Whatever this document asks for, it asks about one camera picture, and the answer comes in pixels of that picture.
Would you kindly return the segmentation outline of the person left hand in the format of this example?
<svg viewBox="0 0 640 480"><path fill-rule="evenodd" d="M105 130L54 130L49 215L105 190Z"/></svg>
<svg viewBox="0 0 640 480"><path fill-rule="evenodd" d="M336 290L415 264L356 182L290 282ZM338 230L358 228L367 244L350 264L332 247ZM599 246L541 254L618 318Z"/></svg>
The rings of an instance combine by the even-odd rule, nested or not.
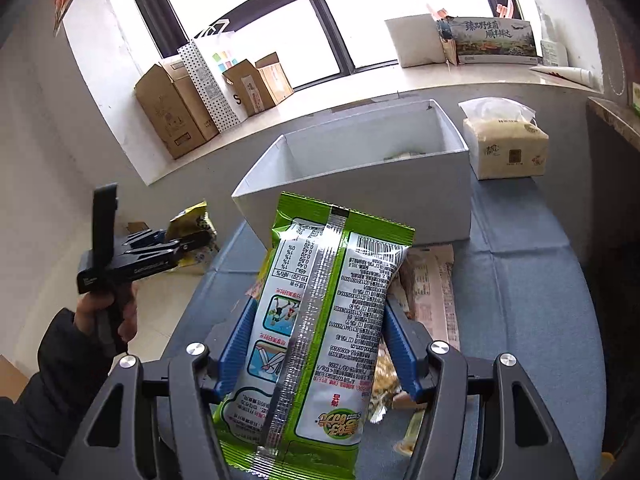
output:
<svg viewBox="0 0 640 480"><path fill-rule="evenodd" d="M117 306L122 315L117 333L123 342L134 339L138 331L137 316L138 284L123 284L111 292L88 292L78 299L74 314L74 325L83 334L91 337L96 331L96 321L102 311Z"/></svg>

